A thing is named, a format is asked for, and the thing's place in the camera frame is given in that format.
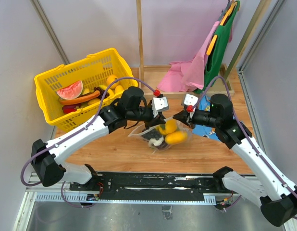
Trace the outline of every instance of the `plastic basket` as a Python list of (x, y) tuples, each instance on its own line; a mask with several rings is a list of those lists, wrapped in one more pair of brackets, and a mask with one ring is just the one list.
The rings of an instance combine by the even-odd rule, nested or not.
[[(44, 113), (46, 122), (58, 126), (66, 132), (86, 122), (97, 112), (99, 103), (80, 108), (76, 112), (64, 114), (56, 91), (79, 80), (82, 80), (84, 88), (93, 90), (98, 85), (106, 84), (106, 79), (110, 75), (132, 77), (127, 62), (114, 48), (89, 54), (85, 59), (68, 65), (62, 64), (35, 76), (37, 101)], [(130, 86), (138, 86), (138, 82), (133, 79), (121, 80), (120, 84), (124, 89)], [(103, 107), (120, 98), (122, 93), (123, 91), (109, 96), (103, 101)]]

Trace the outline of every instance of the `yellow mango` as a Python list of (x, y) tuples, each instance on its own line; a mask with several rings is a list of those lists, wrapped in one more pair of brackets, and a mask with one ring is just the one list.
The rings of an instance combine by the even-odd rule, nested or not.
[(175, 131), (171, 134), (166, 135), (164, 141), (169, 145), (179, 144), (186, 141), (188, 133), (186, 131)]

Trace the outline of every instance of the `yellow handle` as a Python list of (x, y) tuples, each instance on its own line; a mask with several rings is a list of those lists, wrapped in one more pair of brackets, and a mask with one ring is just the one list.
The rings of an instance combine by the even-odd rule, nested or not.
[[(221, 25), (221, 26), (224, 25), (226, 19), (227, 19), (227, 18), (230, 16), (230, 14), (233, 12), (233, 9), (234, 9), (234, 7), (235, 7), (236, 5), (237, 5), (237, 1), (235, 1), (235, 2), (232, 1), (232, 5), (231, 5), (230, 8), (228, 9), (228, 11), (225, 13), (225, 16), (223, 17), (223, 19), (222, 19), (221, 22), (220, 22), (220, 25)], [(214, 48), (214, 45), (215, 45), (215, 43), (216, 43), (216, 40), (217, 40), (217, 35), (214, 35), (214, 37), (212, 38), (212, 40), (211, 40), (211, 42), (210, 42), (210, 45), (209, 45), (209, 47), (208, 47), (208, 49), (207, 49), (207, 52), (206, 52), (207, 55), (210, 55), (210, 54), (211, 54), (212, 49)]]
[(234, 10), (234, 7), (237, 5), (237, 1), (232, 3), (232, 5), (230, 6), (229, 10), (226, 12), (225, 16), (223, 17), (223, 19), (221, 20), (220, 22), (220, 25), (224, 25), (226, 19), (231, 15), (231, 13), (233, 12)]
[(214, 35), (214, 37), (212, 37), (212, 40), (210, 42), (210, 46), (207, 48), (207, 52), (206, 52), (207, 55), (211, 54), (212, 49), (214, 48), (214, 45), (216, 43), (216, 40), (217, 40), (217, 35)]

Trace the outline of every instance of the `plastic bag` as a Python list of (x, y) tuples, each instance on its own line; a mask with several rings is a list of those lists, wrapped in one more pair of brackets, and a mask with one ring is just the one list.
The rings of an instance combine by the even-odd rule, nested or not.
[(166, 119), (165, 125), (145, 128), (142, 124), (135, 128), (128, 137), (144, 140), (155, 151), (163, 151), (171, 146), (188, 141), (192, 132), (184, 128), (181, 123), (173, 118)]

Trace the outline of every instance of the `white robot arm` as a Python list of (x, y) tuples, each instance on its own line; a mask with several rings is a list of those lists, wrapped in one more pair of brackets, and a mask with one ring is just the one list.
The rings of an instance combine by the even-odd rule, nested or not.
[(229, 167), (213, 174), (217, 187), (237, 192), (260, 207), (265, 218), (281, 226), (297, 214), (297, 186), (268, 158), (251, 132), (233, 118), (233, 104), (223, 94), (213, 95), (210, 111), (195, 108), (196, 96), (186, 95), (184, 110), (174, 115), (190, 128), (203, 125), (215, 128), (217, 137), (250, 167), (261, 185), (245, 179)]
[(91, 141), (126, 127), (128, 120), (144, 121), (146, 127), (164, 124), (162, 112), (169, 109), (167, 99), (160, 94), (148, 105), (140, 106), (143, 95), (140, 88), (130, 87), (120, 99), (103, 107), (98, 116), (94, 115), (83, 125), (46, 143), (41, 139), (35, 141), (32, 156), (48, 149), (31, 162), (43, 186), (48, 187), (63, 180), (77, 182), (86, 190), (91, 190), (96, 185), (94, 169), (87, 164), (66, 163), (66, 158)]

